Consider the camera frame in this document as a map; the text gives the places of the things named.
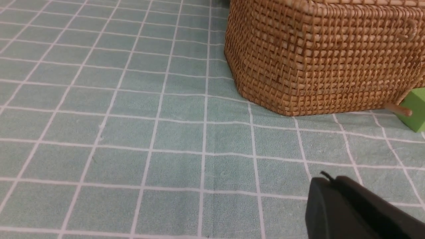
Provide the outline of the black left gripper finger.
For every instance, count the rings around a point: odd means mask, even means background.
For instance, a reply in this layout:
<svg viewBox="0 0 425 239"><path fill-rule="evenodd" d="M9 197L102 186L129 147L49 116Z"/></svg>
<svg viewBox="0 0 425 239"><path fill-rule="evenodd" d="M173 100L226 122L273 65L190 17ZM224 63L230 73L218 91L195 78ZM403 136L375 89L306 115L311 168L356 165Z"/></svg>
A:
<svg viewBox="0 0 425 239"><path fill-rule="evenodd" d="M310 181L305 225L310 239L423 239L425 224L346 176Z"/></svg>

